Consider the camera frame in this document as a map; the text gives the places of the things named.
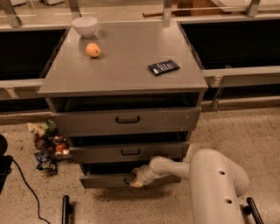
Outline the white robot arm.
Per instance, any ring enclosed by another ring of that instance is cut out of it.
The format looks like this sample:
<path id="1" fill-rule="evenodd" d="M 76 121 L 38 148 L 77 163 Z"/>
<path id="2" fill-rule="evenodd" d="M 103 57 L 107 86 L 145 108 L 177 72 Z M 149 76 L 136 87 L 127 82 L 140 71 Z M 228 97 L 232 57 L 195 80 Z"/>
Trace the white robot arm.
<path id="1" fill-rule="evenodd" d="M 217 150 L 199 150 L 189 163 L 156 156 L 132 172 L 132 187 L 170 175 L 187 179 L 193 224 L 245 224 L 238 198 L 249 188 L 248 174 Z"/>

